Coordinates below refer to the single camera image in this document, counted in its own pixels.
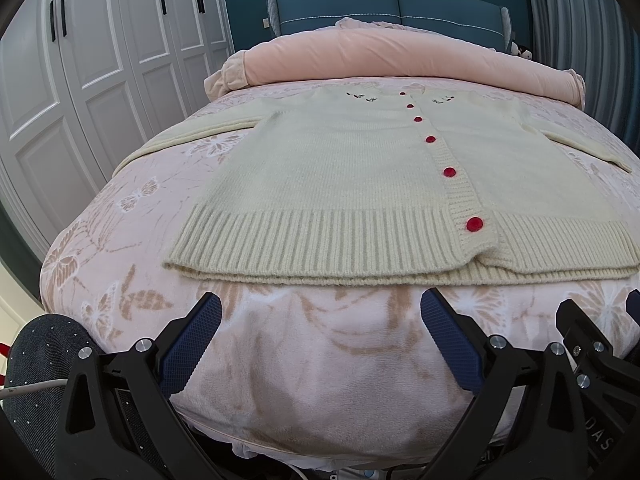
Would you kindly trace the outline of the cream knit cardigan red buttons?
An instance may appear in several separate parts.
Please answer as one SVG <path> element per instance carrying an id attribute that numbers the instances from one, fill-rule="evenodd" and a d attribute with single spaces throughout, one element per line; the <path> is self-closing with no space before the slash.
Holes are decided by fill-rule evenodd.
<path id="1" fill-rule="evenodd" d="M 164 266 L 229 282 L 484 285 L 639 269 L 620 216 L 566 157 L 605 146 L 517 99 L 324 86 L 161 132 L 138 157 L 241 130 Z"/>

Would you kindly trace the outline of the pink floral bed blanket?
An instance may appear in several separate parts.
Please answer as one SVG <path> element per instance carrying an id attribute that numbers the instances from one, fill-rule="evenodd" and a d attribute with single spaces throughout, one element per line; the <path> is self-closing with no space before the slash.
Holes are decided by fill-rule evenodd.
<path id="1" fill-rule="evenodd" d="M 639 159 L 605 126 L 568 104 L 435 78 L 299 81 L 235 91 L 191 118 L 244 102 L 284 98 L 325 84 L 393 90 L 475 91 L 518 98 L 535 114 L 606 145 L 630 174 L 562 146 L 639 243 Z M 201 185 L 245 132 L 229 132 L 140 158 L 112 179 L 52 242 L 40 295 L 50 312 L 74 318 L 106 352 L 128 350 L 181 318 L 204 292 L 218 295 L 224 320 L 182 393 L 177 411 L 241 456 L 265 454 L 297 467 L 334 469 L 426 462 L 471 400 L 420 319 L 422 289 L 279 287 L 198 282 L 162 268 Z M 573 299 L 626 354 L 639 327 L 623 281 L 514 287 L 449 287 L 442 294 L 488 334 L 515 347 L 559 341 L 555 311 Z"/>

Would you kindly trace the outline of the grey pleated curtain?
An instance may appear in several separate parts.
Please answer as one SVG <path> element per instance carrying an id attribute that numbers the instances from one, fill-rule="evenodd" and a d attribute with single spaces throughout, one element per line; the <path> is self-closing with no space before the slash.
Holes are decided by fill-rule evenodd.
<path id="1" fill-rule="evenodd" d="M 586 82 L 585 112 L 639 151 L 639 34 L 616 0 L 529 0 L 534 58 Z"/>

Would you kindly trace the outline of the blue upholstered headboard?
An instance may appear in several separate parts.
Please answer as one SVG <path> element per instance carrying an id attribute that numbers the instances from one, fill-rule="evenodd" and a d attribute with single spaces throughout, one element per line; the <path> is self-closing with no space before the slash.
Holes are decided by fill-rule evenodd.
<path id="1" fill-rule="evenodd" d="M 342 18 L 384 22 L 512 51 L 510 13 L 482 0 L 267 0 L 274 36 L 333 26 Z"/>

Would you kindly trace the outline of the white panelled wardrobe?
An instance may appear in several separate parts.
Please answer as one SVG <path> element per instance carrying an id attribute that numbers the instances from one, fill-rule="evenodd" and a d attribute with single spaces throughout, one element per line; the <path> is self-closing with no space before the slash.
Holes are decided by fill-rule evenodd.
<path id="1" fill-rule="evenodd" d="M 157 133 L 206 104 L 226 0 L 24 0 L 1 39 L 1 197 L 37 258 Z"/>

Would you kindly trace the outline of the rolled pink duvet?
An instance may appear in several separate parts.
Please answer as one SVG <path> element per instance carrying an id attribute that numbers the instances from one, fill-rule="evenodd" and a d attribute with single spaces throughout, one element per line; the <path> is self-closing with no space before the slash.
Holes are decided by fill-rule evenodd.
<path id="1" fill-rule="evenodd" d="M 276 82 L 350 77 L 436 77 L 486 84 L 585 107 L 586 83 L 574 70 L 454 39 L 437 32 L 342 18 L 229 56 L 204 80 L 209 101 Z"/>

